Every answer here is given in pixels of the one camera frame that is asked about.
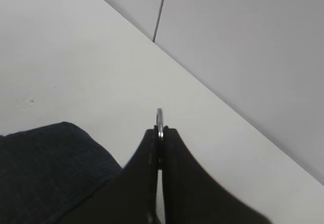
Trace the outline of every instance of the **denim fabric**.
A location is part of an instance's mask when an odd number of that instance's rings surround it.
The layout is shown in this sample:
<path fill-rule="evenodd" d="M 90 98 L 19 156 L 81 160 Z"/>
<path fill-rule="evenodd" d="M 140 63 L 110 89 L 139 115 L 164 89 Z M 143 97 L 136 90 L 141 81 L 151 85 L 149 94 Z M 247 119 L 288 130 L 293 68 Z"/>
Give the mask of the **denim fabric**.
<path fill-rule="evenodd" d="M 120 170 L 71 123 L 0 136 L 0 223 L 55 223 Z"/>

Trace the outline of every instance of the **dark fabric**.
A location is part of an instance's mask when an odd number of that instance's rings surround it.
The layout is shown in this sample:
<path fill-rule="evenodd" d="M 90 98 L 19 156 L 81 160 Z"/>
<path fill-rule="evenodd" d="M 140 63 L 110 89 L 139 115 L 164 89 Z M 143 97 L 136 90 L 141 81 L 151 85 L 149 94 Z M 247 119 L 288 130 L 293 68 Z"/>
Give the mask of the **dark fabric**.
<path fill-rule="evenodd" d="M 1 136 L 0 223 L 55 223 L 120 170 L 70 123 Z"/>
<path fill-rule="evenodd" d="M 176 129 L 165 127 L 162 149 L 167 224 L 270 223 L 215 182 L 191 155 Z"/>
<path fill-rule="evenodd" d="M 123 171 L 66 214 L 62 224 L 155 224 L 157 129 L 147 130 Z"/>

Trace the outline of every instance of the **white table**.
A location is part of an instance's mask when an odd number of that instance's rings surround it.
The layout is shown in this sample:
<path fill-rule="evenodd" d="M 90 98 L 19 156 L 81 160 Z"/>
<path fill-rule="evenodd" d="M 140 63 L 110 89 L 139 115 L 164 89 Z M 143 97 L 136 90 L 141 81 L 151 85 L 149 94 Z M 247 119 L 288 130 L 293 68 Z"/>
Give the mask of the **white table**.
<path fill-rule="evenodd" d="M 322 185 L 103 0 L 0 0 L 0 96 L 0 134 L 73 122 L 121 165 L 162 107 L 231 193 L 274 223 L 324 223 Z"/>

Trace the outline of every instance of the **metal ring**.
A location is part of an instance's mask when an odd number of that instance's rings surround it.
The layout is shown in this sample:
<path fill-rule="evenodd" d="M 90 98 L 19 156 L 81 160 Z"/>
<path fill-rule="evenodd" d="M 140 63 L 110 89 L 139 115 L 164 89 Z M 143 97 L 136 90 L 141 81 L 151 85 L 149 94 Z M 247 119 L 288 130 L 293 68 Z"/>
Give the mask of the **metal ring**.
<path fill-rule="evenodd" d="M 157 133 L 160 141 L 163 140 L 163 112 L 162 108 L 157 109 L 156 113 L 156 125 L 157 125 Z"/>

